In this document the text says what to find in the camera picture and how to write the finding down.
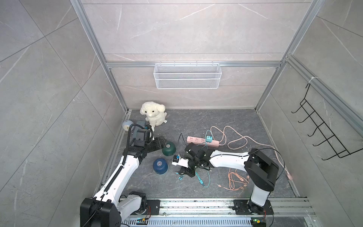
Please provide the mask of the pink power strip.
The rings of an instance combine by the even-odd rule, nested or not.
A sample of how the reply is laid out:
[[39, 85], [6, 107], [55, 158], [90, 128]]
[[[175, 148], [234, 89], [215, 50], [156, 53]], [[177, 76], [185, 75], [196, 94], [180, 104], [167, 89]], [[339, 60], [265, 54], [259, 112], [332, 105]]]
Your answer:
[[197, 145], [214, 147], [214, 148], [219, 147], [219, 142], [216, 141], [216, 140], [213, 140], [212, 143], [207, 143], [204, 138], [193, 137], [193, 136], [188, 136], [187, 137], [187, 143], [194, 143], [194, 144], [197, 144]]

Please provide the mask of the teal charger plug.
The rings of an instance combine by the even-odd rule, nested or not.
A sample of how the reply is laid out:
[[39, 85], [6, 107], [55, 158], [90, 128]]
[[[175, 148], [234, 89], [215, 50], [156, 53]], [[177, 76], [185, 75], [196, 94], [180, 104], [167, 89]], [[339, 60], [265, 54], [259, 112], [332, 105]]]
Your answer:
[[212, 136], [206, 136], [205, 141], [207, 143], [212, 143], [213, 142], [213, 137]]

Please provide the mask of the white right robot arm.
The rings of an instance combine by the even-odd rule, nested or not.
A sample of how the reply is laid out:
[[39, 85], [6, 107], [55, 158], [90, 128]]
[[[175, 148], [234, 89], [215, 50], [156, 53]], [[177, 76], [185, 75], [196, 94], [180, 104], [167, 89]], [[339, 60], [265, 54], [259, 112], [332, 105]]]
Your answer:
[[254, 183], [248, 206], [250, 210], [255, 210], [256, 213], [266, 205], [268, 196], [274, 191], [276, 181], [279, 178], [278, 164], [262, 151], [262, 148], [253, 148], [244, 153], [223, 152], [190, 143], [185, 148], [185, 152], [189, 156], [183, 158], [175, 155], [172, 164], [181, 167], [177, 174], [188, 175], [189, 177], [196, 176], [196, 169], [198, 168], [210, 170], [216, 167], [225, 167], [246, 172]]

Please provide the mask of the grey blue sponge block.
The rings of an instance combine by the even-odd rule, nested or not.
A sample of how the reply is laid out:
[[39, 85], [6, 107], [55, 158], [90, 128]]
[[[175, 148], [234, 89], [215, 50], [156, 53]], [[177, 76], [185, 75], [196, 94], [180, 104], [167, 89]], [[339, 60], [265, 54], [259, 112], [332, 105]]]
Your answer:
[[137, 127], [143, 128], [143, 129], [146, 127], [146, 124], [147, 124], [147, 122], [145, 122], [145, 121], [137, 121], [136, 122]]

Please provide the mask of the white plush dog toy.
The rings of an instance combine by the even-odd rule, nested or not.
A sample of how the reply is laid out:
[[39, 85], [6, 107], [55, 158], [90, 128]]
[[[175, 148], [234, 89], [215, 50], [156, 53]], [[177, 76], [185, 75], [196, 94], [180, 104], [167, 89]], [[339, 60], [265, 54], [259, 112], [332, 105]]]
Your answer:
[[156, 127], [163, 123], [167, 123], [167, 112], [165, 112], [165, 110], [165, 105], [150, 101], [142, 104], [140, 114], [146, 116], [145, 120], [149, 122], [152, 127]]

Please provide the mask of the blue meat grinder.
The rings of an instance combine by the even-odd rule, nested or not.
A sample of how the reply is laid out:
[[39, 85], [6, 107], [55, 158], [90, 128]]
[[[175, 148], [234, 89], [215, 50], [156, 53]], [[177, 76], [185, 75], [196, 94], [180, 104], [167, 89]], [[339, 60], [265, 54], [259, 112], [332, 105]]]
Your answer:
[[168, 163], [165, 159], [156, 159], [153, 163], [153, 170], [157, 175], [163, 175], [168, 171]]

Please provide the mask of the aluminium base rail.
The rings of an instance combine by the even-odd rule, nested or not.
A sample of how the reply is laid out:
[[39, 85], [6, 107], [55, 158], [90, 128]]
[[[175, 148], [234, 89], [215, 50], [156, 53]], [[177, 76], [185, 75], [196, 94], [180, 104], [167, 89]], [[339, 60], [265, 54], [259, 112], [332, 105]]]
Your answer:
[[271, 198], [252, 209], [247, 199], [122, 196], [117, 204], [85, 199], [82, 227], [319, 227], [306, 198]]

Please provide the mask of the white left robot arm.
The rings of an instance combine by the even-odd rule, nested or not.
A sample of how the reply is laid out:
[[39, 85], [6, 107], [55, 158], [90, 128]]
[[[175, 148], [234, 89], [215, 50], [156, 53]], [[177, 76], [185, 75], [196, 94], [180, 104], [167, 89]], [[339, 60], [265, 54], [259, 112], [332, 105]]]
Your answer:
[[140, 166], [148, 153], [161, 150], [166, 146], [164, 137], [154, 137], [153, 127], [149, 124], [131, 124], [123, 156], [106, 184], [92, 198], [85, 198], [80, 205], [80, 225], [82, 227], [119, 227], [131, 214], [149, 215], [145, 193], [131, 192], [122, 198], [122, 192], [132, 174]]

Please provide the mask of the green meat grinder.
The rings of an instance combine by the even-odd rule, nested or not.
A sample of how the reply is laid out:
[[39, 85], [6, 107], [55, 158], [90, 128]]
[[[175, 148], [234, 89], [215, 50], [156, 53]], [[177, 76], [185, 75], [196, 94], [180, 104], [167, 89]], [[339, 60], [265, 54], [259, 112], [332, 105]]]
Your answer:
[[165, 147], [162, 148], [162, 153], [165, 155], [165, 156], [173, 156], [175, 153], [176, 153], [176, 146], [173, 142], [171, 141], [168, 141], [166, 144], [165, 144]]

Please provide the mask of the small globe ball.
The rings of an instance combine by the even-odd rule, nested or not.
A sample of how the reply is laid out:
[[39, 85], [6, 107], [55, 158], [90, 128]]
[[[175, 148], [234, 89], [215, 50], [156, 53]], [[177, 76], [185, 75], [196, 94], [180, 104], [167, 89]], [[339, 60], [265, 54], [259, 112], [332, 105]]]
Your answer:
[[123, 128], [123, 130], [128, 131], [132, 124], [134, 124], [134, 122], [133, 122], [133, 121], [131, 121], [131, 120], [125, 120], [125, 121], [122, 123], [122, 128]]

